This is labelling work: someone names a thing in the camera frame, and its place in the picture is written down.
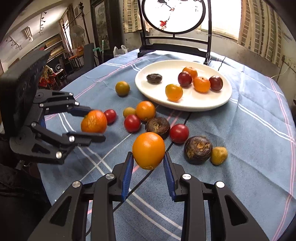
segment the black bag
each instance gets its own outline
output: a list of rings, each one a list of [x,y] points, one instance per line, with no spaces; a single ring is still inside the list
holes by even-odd
[[[27,241],[51,208],[42,181],[0,164],[0,239]]]

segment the plaid tablecloth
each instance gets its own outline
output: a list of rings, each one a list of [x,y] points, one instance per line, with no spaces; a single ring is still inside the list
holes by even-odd
[[[125,160],[137,134],[129,134],[123,126],[123,109],[146,98],[138,91],[134,79],[137,72],[150,63],[167,59],[185,59],[202,63],[203,58],[156,51],[137,58],[137,50],[112,59],[84,74],[63,90],[73,92],[81,105],[94,109],[114,109],[117,121],[108,126],[106,141],[89,148],[77,147],[64,165],[39,164],[42,181],[52,203],[76,180],[96,181]],[[171,125],[184,123],[190,135],[205,135],[214,146],[225,146],[229,155],[221,166],[209,161],[190,165],[184,160],[183,146],[173,144],[169,153],[175,163],[187,173],[207,183],[223,181],[246,206],[270,240],[283,233],[295,215],[295,126],[286,99],[278,85],[270,78],[231,59],[212,54],[210,66],[231,82],[233,93],[228,103],[206,112],[188,113],[159,105],[157,116],[167,118]],[[114,90],[118,81],[130,84],[131,91],[120,98]],[[80,131],[82,118],[67,113],[46,116],[47,128],[56,132]],[[166,147],[171,144],[165,140]],[[135,164],[133,188],[148,173]],[[174,203],[168,193],[163,165],[137,188],[114,212],[118,241],[180,240],[183,203]],[[91,218],[89,207],[88,226]],[[209,217],[207,240],[210,240]]]

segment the white plate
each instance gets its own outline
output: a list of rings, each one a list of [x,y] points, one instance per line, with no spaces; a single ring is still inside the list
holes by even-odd
[[[213,75],[219,75],[223,80],[222,89],[218,92],[209,90],[207,93],[199,93],[194,90],[193,84],[191,84],[189,87],[183,88],[183,96],[178,102],[169,101],[165,95],[165,87],[168,84],[179,84],[178,75],[186,66],[195,68],[198,76],[208,79]],[[160,74],[163,79],[159,84],[151,84],[146,78],[149,74]],[[137,73],[135,83],[139,91],[150,100],[165,107],[182,111],[212,110],[225,104],[232,94],[230,82],[221,73],[204,64],[185,60],[164,60],[147,65]]]

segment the blue gripper pad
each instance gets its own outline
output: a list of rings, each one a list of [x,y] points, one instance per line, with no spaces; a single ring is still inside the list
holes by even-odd
[[[126,165],[126,171],[123,176],[122,180],[122,186],[121,186],[121,197],[122,200],[126,200],[128,191],[129,191],[129,185],[131,183],[131,175],[133,173],[133,155],[131,154],[129,156],[129,159],[126,160],[127,165]]]
[[[176,198],[176,192],[175,192],[175,181],[173,178],[172,170],[170,167],[170,163],[168,161],[167,154],[165,154],[163,158],[163,168],[165,170],[165,178],[167,180],[168,185],[168,192],[170,194],[170,197],[172,198],[172,201]]]

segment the wall outlet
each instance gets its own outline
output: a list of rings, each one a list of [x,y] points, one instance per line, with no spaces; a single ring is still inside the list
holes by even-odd
[[[291,69],[294,70],[294,72],[296,72],[296,59],[283,56],[283,60],[286,64],[290,66]]]

